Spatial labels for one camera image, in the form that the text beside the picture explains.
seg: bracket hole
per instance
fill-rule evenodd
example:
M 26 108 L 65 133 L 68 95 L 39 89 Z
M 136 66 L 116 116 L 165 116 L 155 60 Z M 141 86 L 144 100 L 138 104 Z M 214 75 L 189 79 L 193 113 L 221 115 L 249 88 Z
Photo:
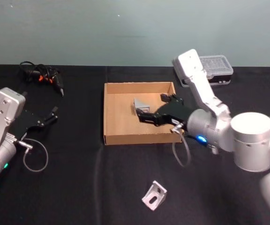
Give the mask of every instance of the bracket hole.
M 149 204 L 153 204 L 156 200 L 157 200 L 156 196 L 152 197 L 151 200 L 149 200 Z

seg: black table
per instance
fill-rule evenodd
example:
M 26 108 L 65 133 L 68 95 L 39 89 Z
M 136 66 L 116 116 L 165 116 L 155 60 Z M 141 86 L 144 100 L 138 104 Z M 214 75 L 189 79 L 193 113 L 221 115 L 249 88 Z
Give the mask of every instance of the black table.
M 64 98 L 50 86 L 20 83 L 17 66 L 0 65 L 0 88 L 27 91 L 27 109 L 45 115 L 59 107 L 56 124 L 29 135 L 47 147 L 47 169 L 26 170 L 18 148 L 0 175 L 0 225 L 270 225 L 259 188 L 270 170 L 246 172 L 234 164 L 232 153 L 213 155 L 190 140 L 193 160 L 186 169 L 176 162 L 171 144 L 103 145 L 105 82 L 173 81 L 177 94 L 196 107 L 172 67 L 57 67 L 65 74 Z M 270 115 L 270 67 L 235 67 L 231 84 L 214 92 L 232 116 Z M 181 144 L 177 149 L 186 160 Z M 41 156 L 34 151 L 29 160 Z M 153 180 L 168 191 L 154 212 L 141 201 Z

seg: gray wall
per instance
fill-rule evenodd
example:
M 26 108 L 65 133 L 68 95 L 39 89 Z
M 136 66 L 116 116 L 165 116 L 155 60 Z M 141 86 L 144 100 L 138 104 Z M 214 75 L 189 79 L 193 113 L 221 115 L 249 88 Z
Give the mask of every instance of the gray wall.
M 0 0 L 0 64 L 270 66 L 270 0 Z

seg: gray cable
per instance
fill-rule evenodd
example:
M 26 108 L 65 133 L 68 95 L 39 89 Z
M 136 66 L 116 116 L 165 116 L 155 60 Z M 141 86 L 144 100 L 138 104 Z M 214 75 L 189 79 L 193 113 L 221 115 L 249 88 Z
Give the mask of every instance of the gray cable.
M 46 162 L 45 162 L 45 166 L 42 167 L 42 168 L 39 169 L 39 170 L 33 170 L 33 169 L 29 168 L 29 167 L 27 166 L 27 164 L 26 164 L 26 156 L 27 156 L 27 154 L 28 154 L 28 152 L 29 152 L 29 150 L 26 150 L 25 153 L 24 153 L 23 159 L 22 159 L 24 166 L 25 166 L 28 170 L 30 170 L 31 172 L 41 172 L 41 171 L 43 171 L 43 170 L 47 167 L 47 164 L 48 164 L 48 162 L 49 162 L 49 154 L 47 153 L 46 147 L 45 147 L 41 142 L 39 142 L 39 141 L 37 141 L 37 140 L 35 140 L 35 139 L 25 138 L 24 140 L 29 140 L 29 141 L 37 142 L 38 144 L 40 144 L 40 145 L 44 148 L 45 154 L 46 154 Z
M 191 161 L 191 154 L 190 154 L 190 150 L 189 150 L 188 144 L 187 144 L 187 142 L 185 140 L 185 137 L 183 136 L 183 134 L 179 130 L 174 130 L 174 132 L 180 135 L 180 137 L 181 137 L 181 139 L 182 139 L 182 141 L 184 143 L 184 146 L 185 146 L 185 149 L 186 149 L 186 153 L 187 153 L 187 162 L 186 162 L 186 164 L 185 165 L 182 164 L 180 158 L 177 155 L 176 148 L 175 148 L 176 143 L 172 143 L 172 152 L 173 152 L 176 160 L 180 164 L 180 166 L 186 167 L 186 166 L 188 166 L 190 164 L 190 161 Z

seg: open cardboard box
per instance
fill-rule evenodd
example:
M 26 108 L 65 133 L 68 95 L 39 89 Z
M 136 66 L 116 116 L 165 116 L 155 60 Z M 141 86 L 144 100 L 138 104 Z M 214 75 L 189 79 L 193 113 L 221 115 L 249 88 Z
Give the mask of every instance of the open cardboard box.
M 105 145 L 181 142 L 172 134 L 173 125 L 156 127 L 140 123 L 134 108 L 134 98 L 150 105 L 155 112 L 165 104 L 160 94 L 174 94 L 172 82 L 105 83 L 104 89 L 104 140 Z

